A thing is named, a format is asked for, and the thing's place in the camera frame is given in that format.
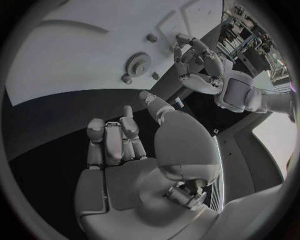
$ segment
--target bolt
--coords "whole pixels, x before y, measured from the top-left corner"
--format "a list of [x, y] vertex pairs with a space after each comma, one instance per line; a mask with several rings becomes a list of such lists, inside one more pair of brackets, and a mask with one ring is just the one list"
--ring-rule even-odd
[[158, 75], [158, 73], [155, 71], [154, 73], [152, 73], [151, 77], [154, 79], [154, 80], [158, 80], [160, 79], [160, 76]]
[[158, 41], [158, 37], [154, 34], [150, 33], [146, 36], [146, 39], [151, 43], [156, 43]]
[[122, 77], [121, 77], [121, 80], [125, 83], [125, 84], [131, 84], [133, 82], [132, 78], [127, 74], [125, 73]]

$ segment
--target small blue object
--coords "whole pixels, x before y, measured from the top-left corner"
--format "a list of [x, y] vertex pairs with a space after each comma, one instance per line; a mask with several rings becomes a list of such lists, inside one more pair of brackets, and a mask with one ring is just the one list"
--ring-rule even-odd
[[185, 106], [179, 97], [176, 97], [175, 103], [181, 108]]

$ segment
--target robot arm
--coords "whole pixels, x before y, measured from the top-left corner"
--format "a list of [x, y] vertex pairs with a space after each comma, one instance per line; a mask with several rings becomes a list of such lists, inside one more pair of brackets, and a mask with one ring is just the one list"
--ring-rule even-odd
[[[219, 58], [201, 40], [184, 34], [176, 36], [174, 65], [178, 79], [188, 89], [214, 95], [215, 103], [232, 112], [286, 113], [293, 119], [292, 97], [285, 94], [262, 94], [253, 86], [249, 75], [233, 70], [233, 63], [226, 58]], [[182, 55], [181, 49], [190, 45], [191, 49]], [[191, 61], [204, 66], [207, 74], [190, 72]]]

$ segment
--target screw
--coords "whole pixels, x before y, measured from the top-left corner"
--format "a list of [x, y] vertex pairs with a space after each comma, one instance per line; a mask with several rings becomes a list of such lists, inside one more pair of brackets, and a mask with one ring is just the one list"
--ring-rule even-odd
[[146, 36], [146, 39], [151, 43], [156, 43], [158, 41], [158, 37], [154, 34], [150, 33]]
[[154, 80], [158, 80], [160, 79], [160, 76], [158, 75], [158, 73], [155, 71], [154, 73], [152, 73], [151, 77], [154, 79]]
[[131, 84], [133, 82], [132, 78], [127, 74], [125, 73], [122, 77], [121, 77], [121, 80], [125, 83], [125, 84]]

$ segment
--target gear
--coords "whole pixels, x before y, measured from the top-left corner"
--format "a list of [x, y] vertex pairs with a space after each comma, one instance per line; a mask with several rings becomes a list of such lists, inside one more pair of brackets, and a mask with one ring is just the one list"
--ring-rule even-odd
[[125, 69], [130, 77], [135, 78], [146, 73], [150, 65], [150, 56], [145, 52], [138, 52], [127, 60]]

